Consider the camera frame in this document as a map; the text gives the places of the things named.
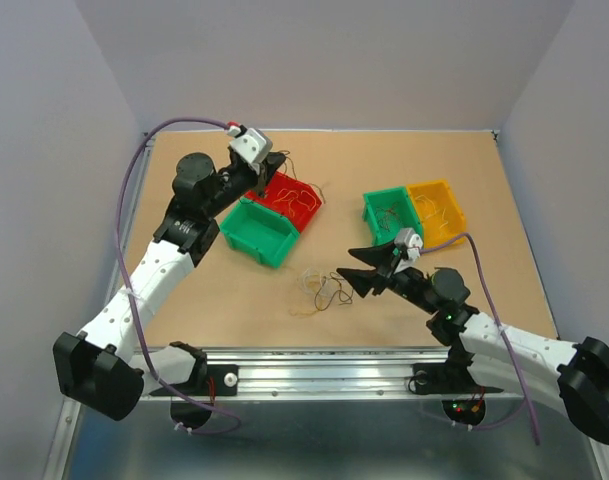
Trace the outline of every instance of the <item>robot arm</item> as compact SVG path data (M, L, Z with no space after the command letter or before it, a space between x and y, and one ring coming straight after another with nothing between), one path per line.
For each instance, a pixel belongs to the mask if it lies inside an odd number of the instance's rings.
M215 216L247 191L263 195L286 157L272 153L260 131L231 125L230 164L219 171L203 153L183 157L173 180L174 196L153 234L146 253L130 276L132 290L122 287L110 302L76 334L62 333L53 346L61 392L114 420L121 420L142 395L159 388L142 355L134 355L137 335L129 305L138 307L142 329L173 289L202 260L219 227ZM204 378L201 350L174 342L151 355L169 384Z
M417 393L468 393L472 387L494 387L522 393L506 344L494 320L465 303L470 291L451 268L426 276L411 266L421 240L403 229L380 246L349 250L371 270L338 268L362 298L388 289L433 317L427 327L450 347L444 368L427 374ZM503 326L534 401L560 413L589 437L609 444L609 348L587 337L581 344L551 340Z

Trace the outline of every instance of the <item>yellow bin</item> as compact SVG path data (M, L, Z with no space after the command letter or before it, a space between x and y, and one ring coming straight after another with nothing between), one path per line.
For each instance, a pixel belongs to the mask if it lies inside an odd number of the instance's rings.
M466 231L466 217L446 180L415 183L406 190L424 228L424 248L436 247Z

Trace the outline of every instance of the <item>gray wall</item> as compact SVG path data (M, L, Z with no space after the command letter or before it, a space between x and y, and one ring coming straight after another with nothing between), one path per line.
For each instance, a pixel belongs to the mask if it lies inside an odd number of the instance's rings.
M51 347L99 308L138 129L71 0L0 1L0 479L40 478Z
M609 0L577 2L500 151L561 335L609 344Z
M572 0L76 0L150 127L487 129Z

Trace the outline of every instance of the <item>wire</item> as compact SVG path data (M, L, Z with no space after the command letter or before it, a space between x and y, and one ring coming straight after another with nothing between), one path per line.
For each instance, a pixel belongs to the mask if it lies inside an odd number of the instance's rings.
M316 280L313 281L314 284L317 284L317 288L311 288L311 278L317 277ZM326 286L330 281L337 282L337 288L333 291L333 293L328 293ZM322 275L319 271L314 268L307 268L304 273L300 276L300 289L309 295L313 295L313 305L315 306L315 311L310 313L303 313L304 316L311 316L317 312L323 312L328 310L331 306L335 298L339 300L339 305L351 305L353 303L353 295L355 291L351 288L351 292L347 292L344 290L344 282L346 280L342 278L336 272L330 272L328 275ZM320 306L320 299L328 299L326 304Z
M473 408L471 408L471 410L473 412L477 412L480 407L482 406L482 403L484 403L484 395L486 394L486 389L484 387L481 387L481 394L480 394L480 398L477 401L477 403L475 405L473 405ZM475 401L475 396L477 395L477 392L475 392L473 394L473 396L471 397L471 401Z
M213 377L208 377L208 396L211 399L211 405L215 405L215 379Z
M377 224L379 227L387 232L391 231L391 218L397 221L399 225L402 224L402 219L400 218L400 214L395 210L399 207L399 202L393 202L393 204L388 207L376 207L375 208L375 217L377 219Z
M283 153L286 156L286 159L291 164L291 171L293 172L293 178L295 180L301 181L301 180L299 180L297 178L297 172L295 171L295 162L290 157L291 151L290 150L278 150L278 153ZM288 165L287 165L287 162L284 162L282 165L284 165L284 175L288 175ZM314 183L307 183L307 185L310 185L315 190L317 190L317 193L320 194L320 198L322 199L322 203L326 203L326 197L324 196L324 191L322 190L322 187L320 187L320 186L318 186L318 185L316 185Z
M331 295L331 298L329 298L329 300L328 300L328 303L325 306L320 307L318 305L317 299L319 298L320 292L322 291L322 288L324 288L324 285L326 284L328 279L335 280L337 282L339 288L333 292L333 294ZM323 284L320 287L320 289L315 293L315 296L313 297L313 303L318 312L323 312L325 310L328 310L328 307L331 306L335 297L338 298L340 305L351 305L353 303L353 294L355 293L355 290L353 290L353 288L351 288L351 293L347 293L346 291L344 291L344 285L342 284L342 281L344 281L344 279L342 277L340 277L338 274L336 274L335 272L331 272L328 277L326 275L323 277Z
M535 412L535 405L533 404L533 400L531 399L528 385L526 384L526 380L524 379L524 374L522 372L522 369L520 368L519 361L517 360L517 355L515 354L515 350L513 349L513 345L511 345L511 341L509 340L508 335L506 335L506 332L504 331L504 327L500 320L500 316L497 313L497 308L495 308L495 303L493 302L493 299L491 298L491 293L486 284L486 280L484 278L484 272L482 271L482 262L480 260L480 255L479 255L479 252L477 251L475 242L473 241L473 237L468 232L463 232L458 235L455 235L453 238L442 243L441 245L437 245L436 247L420 250L420 254L431 253L431 252L435 252L437 250L441 250L442 248L446 248L449 245L452 245L453 243L458 241L460 238L464 238L464 237L466 237L469 244L471 245L471 250L473 250L473 256L475 257L475 265L477 267L477 274L480 278L480 283L482 284L482 289L484 290L484 296L486 296L486 300L488 301L488 304L491 307L491 312L493 314L493 320L495 321L495 325L499 329L500 335L502 337L502 340L504 340L504 344L506 345L506 350L508 351L508 355L511 359L511 363L513 363L513 367L515 368L515 373L517 374L517 379L520 383L520 387L522 388L522 393L524 394L524 404L528 407L528 412L529 412L529 416L531 419L531 432L533 434L533 440L535 441L535 445L539 445L541 442L541 435L540 435L539 422L537 420L537 413ZM517 413L515 415L511 415L510 417L507 417L507 418L513 419L513 418L515 418L515 416L517 416ZM475 429L476 430L490 430L491 428L495 428L495 427L504 425L505 423L508 423L508 421L510 421L507 419L505 419L505 420L506 421L497 422L496 424L486 425L486 428L475 427Z
M524 407L526 406L526 404L527 404L526 397L524 397L524 400L522 400L522 402L520 403L520 406L517 407L517 409L515 409L515 411L513 413L507 415L502 420L498 420L497 422L489 423L488 425L477 425L477 426L473 427L473 430L477 430L478 432L483 432L485 430L493 430L495 428L503 427L504 425L507 425L507 424L511 423L513 420L515 420L517 418L517 416L520 413L522 413L522 410L524 410Z
M306 195L308 195L309 197L311 197L311 199L313 200L313 205L309 205L308 203L305 203L305 202L303 202L303 201L301 201L301 200L299 199L299 196L300 196L300 195L303 195L303 194L306 194ZM308 192L308 191L306 191L306 190L302 190L302 191L300 192L300 195L298 195L298 197L295 199L295 201L296 201L297 203L301 204L301 205L304 205L304 207L306 207L306 209L307 209L309 212L312 212L312 211L315 209L315 207L317 207L317 198L315 197L315 195L313 195L312 193L310 193L310 192Z
M224 130L228 129L228 125L224 122L220 122L217 120L211 120L203 117L177 117L166 120L165 122L160 123L157 127L153 128L148 134L144 137L144 139L140 142L133 158L131 158L130 163L126 169L126 174L124 175L124 179L122 180L122 186L120 187L119 197L117 200L117 209L115 212L115 234L114 234L114 242L115 242L115 253L117 255L117 264L120 270L120 274L122 275L122 279L124 281L124 286L133 291L133 285L131 283L131 278L128 274L128 270L126 268L126 262L124 261L124 254L122 252L121 244L122 244L122 236L120 234L120 225L122 223L122 209L124 207L124 197L126 196L126 190L128 186L129 179L131 178L131 174L133 173L133 169L135 168L135 164L137 160L142 155L142 152L146 148L146 144L153 138L155 134L169 125L173 125L175 123L205 123L207 125L213 125ZM177 390L172 385L168 384L160 377L159 372L156 370L155 365L153 365L153 360L151 359L151 354L148 349L148 345L146 344L146 338L144 337L144 329L142 328L142 322L140 321L139 312L137 309L137 303L135 301L135 297L133 295L128 295L128 303L131 307L131 314L133 316L133 325L135 326L135 332L137 333L137 338L139 340L140 348L142 349L142 356L144 357L144 361L148 366L148 369L151 373L151 376L168 392L175 395L176 397L181 398L182 400L194 405L196 407L202 408L204 410L209 410L213 413L218 413L220 415L224 415L234 420L234 425L223 428L220 430L211 430L211 431L201 431L200 429L192 430L190 428L184 427L183 425L177 424L176 428L181 428L188 433L196 433L199 435L217 435L220 433L228 433L233 430L237 430L242 425L242 419L238 417L236 414L229 412L227 410L217 408L215 406L207 405L205 403L198 402L197 400L192 399L188 395Z

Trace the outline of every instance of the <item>cardboard surface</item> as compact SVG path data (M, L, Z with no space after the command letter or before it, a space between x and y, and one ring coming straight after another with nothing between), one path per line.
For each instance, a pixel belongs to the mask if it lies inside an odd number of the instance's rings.
M150 345L181 340L196 346L426 346L438 345L429 316L396 295L354 296L315 313L298 286L309 267L361 268L347 253L371 244L362 220L362 193L445 178L466 215L502 321L539 335L555 328L539 276L490 133L268 132L274 150L288 149L297 176L324 191L323 205L279 270L228 248L220 235L198 268L170 295L148 326ZM179 159L191 152L228 163L220 132L158 136L128 250L129 269L142 257L172 197ZM431 272L460 271L469 303L489 311L467 243L420 258Z

